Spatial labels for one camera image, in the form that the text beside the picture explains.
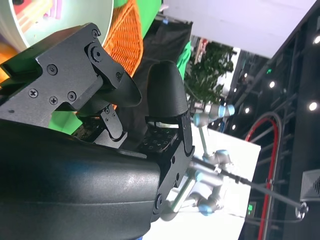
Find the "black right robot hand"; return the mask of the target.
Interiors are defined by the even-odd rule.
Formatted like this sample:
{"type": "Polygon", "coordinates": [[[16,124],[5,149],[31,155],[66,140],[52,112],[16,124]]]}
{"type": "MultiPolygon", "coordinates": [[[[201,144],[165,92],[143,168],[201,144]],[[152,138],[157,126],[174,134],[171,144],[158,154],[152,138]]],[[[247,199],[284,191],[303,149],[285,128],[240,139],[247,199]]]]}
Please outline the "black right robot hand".
{"type": "Polygon", "coordinates": [[[175,63],[151,66],[148,129],[135,151],[113,109],[142,101],[87,23],[57,31],[1,64],[0,237],[136,240],[159,219],[195,148],[175,63]]]}

